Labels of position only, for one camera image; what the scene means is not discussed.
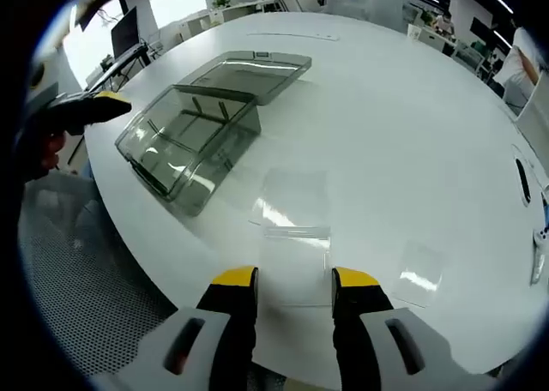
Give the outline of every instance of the white round table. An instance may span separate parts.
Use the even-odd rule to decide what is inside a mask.
[[[170,214],[114,142],[169,84],[225,51],[312,57],[312,67],[260,107],[262,134],[195,218]],[[215,275],[257,264],[250,223],[274,167],[326,171],[332,265],[373,275],[450,343],[473,373],[513,357],[547,306],[529,286],[532,230],[543,226],[540,187],[522,204],[513,145],[539,170],[504,103],[449,57],[367,22],[277,13],[230,21],[167,52],[122,90],[133,110],[89,127],[95,180],[120,235],[178,307],[195,306]],[[443,253],[443,281],[425,308],[391,295],[407,243]],[[258,317],[254,361],[291,378],[339,388],[328,308]]]

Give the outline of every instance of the transparent plastic sheet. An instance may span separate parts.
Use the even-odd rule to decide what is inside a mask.
[[[331,305],[326,173],[273,169],[260,204],[263,243],[259,297],[289,307]]]
[[[419,307],[428,307],[443,281],[447,258],[421,244],[408,243],[398,268],[392,295]]]

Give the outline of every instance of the computer monitor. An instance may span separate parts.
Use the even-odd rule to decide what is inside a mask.
[[[488,48],[489,50],[493,50],[495,48],[497,43],[496,35],[478,18],[473,17],[473,23],[471,24],[469,30],[484,41],[484,43],[486,44],[486,48]]]
[[[137,9],[133,8],[111,30],[112,51],[115,59],[124,54],[132,46],[139,44],[137,30]]]

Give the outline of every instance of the hand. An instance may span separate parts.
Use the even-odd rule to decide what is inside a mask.
[[[65,133],[61,135],[53,135],[44,139],[40,165],[45,170],[52,170],[59,163],[59,155],[66,142]]]

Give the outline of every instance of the transparent plastic box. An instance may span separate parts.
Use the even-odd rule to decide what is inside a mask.
[[[198,215],[260,132],[254,94],[172,85],[116,146],[156,193]]]
[[[184,81],[198,87],[253,93],[266,105],[311,67],[310,57],[281,52],[229,51],[204,64]]]

